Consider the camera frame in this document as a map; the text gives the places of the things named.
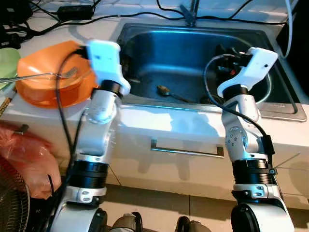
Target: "sink basin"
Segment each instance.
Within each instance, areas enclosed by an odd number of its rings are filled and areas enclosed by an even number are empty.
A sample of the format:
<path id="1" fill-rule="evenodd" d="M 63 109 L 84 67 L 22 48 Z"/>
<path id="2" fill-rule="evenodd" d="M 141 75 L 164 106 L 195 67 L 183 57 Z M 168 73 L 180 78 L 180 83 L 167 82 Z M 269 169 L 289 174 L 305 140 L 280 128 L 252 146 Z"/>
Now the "sink basin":
<path id="1" fill-rule="evenodd" d="M 124 25 L 117 42 L 121 46 L 123 74 L 131 84 L 130 95 L 124 98 L 124 103 L 210 112 L 220 109 L 206 98 L 203 72 L 207 62 L 215 56 L 216 46 L 234 47 L 237 51 L 247 51 L 252 46 L 273 50 L 262 31 L 135 23 Z M 161 96 L 158 85 L 194 103 Z M 209 85 L 216 96 L 216 74 L 211 70 Z M 306 121 L 279 61 L 250 93 L 263 117 Z"/>

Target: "white countertop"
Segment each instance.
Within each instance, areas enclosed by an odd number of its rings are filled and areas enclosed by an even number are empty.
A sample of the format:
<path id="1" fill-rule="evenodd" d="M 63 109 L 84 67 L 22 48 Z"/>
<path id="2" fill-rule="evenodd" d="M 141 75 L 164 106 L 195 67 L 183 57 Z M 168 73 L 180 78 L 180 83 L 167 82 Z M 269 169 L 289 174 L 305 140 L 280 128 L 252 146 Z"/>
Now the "white countertop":
<path id="1" fill-rule="evenodd" d="M 27 56 L 45 47 L 67 41 L 75 40 L 84 44 L 88 39 L 96 38 L 100 40 L 115 40 L 126 22 L 163 24 L 163 25 L 184 25 L 184 21 L 167 21 L 153 17 L 139 17 L 126 19 L 101 20 L 85 26 L 64 26 L 57 28 L 44 36 L 34 37 L 22 44 L 21 56 Z M 29 21 L 31 27 L 42 30 L 54 23 L 53 20 L 43 14 L 36 13 Z M 278 32 L 276 27 L 266 27 L 262 25 L 252 25 L 236 22 L 214 22 L 198 21 L 200 27 L 217 28 L 238 28 L 238 29 L 260 29 L 267 33 L 273 47 L 278 49 L 274 40 L 274 34 Z M 290 77 L 290 81 L 303 105 L 306 115 L 309 116 L 309 98 L 301 90 L 290 70 L 285 70 Z M 70 107 L 65 110 L 68 120 L 75 123 L 86 102 Z M 151 131 L 152 136 L 162 136 L 170 138 L 183 138 L 188 140 L 204 141 L 213 139 L 214 143 L 222 143 L 225 131 L 221 123 L 221 114 L 182 111 L 175 109 L 152 108 L 124 105 L 122 113 L 122 128 L 137 128 L 144 131 Z M 3 120 L 23 122 L 48 119 L 51 124 L 59 123 L 57 110 L 45 110 L 34 107 L 24 102 L 17 94 L 11 104 L 5 110 Z M 277 144 L 289 144 L 309 147 L 309 120 L 307 122 L 282 121 L 265 119 L 261 121 L 261 126 L 272 136 L 273 142 Z"/>

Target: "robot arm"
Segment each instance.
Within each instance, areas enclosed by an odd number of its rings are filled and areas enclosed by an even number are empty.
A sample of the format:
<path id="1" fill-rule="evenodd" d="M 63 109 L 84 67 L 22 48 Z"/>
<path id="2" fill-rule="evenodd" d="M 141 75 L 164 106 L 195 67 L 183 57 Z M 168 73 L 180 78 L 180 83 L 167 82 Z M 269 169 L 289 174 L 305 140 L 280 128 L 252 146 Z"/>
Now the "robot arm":
<path id="1" fill-rule="evenodd" d="M 262 48 L 250 48 L 252 56 L 236 76 L 231 76 L 217 88 L 226 101 L 224 106 L 260 119 L 254 97 L 248 94 L 261 81 L 278 58 L 278 54 Z M 234 232 L 292 232 L 294 227 L 280 194 L 263 146 L 262 134 L 251 123 L 230 112 L 223 111 L 225 145 L 233 165 L 235 185 L 233 196 L 238 205 L 233 209 L 231 222 Z"/>
<path id="2" fill-rule="evenodd" d="M 99 205 L 106 193 L 118 106 L 122 96 L 130 92 L 130 84 L 122 76 L 118 44 L 92 40 L 86 49 L 99 88 L 93 89 L 73 171 L 55 212 L 51 232 L 104 231 L 107 222 L 107 214 Z"/>

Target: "orange plate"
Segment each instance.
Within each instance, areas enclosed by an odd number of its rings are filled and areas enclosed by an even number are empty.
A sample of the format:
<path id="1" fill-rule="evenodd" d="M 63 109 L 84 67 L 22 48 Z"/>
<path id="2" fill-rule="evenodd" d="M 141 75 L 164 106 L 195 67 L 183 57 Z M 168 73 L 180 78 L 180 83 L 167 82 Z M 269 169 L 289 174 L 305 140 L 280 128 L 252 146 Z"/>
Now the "orange plate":
<path id="1" fill-rule="evenodd" d="M 78 48 L 79 44 L 67 41 L 35 52 L 19 60 L 18 76 L 28 76 L 41 73 L 57 73 L 64 58 Z M 95 75 L 89 61 L 79 55 L 72 56 L 64 66 L 65 73 L 77 67 L 78 71 L 69 79 L 60 79 L 59 90 L 63 107 L 69 107 L 85 101 L 91 91 L 97 87 Z M 56 78 L 47 75 L 16 82 L 20 96 L 28 103 L 41 108 L 57 108 L 55 94 Z"/>

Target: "metal fork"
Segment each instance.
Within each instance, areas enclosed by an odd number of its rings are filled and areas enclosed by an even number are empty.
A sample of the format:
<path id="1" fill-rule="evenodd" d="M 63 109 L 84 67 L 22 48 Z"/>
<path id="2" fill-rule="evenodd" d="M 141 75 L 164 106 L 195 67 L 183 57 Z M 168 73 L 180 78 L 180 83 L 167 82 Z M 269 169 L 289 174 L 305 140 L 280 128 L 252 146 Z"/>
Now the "metal fork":
<path id="1" fill-rule="evenodd" d="M 20 80 L 25 80 L 25 79 L 29 79 L 33 77 L 38 77 L 38 76 L 46 76 L 46 75 L 54 75 L 54 76 L 59 76 L 60 78 L 63 78 L 63 79 L 69 79 L 76 73 L 77 73 L 77 67 L 73 67 L 72 69 L 70 69 L 69 71 L 61 75 L 58 75 L 57 73 L 53 73 L 53 72 L 47 72 L 47 73 L 42 73 L 42 74 L 30 75 L 30 76 L 17 76 L 16 75 L 16 77 L 13 77 L 13 78 L 0 78 L 0 83 L 10 83 L 14 81 L 20 81 Z"/>

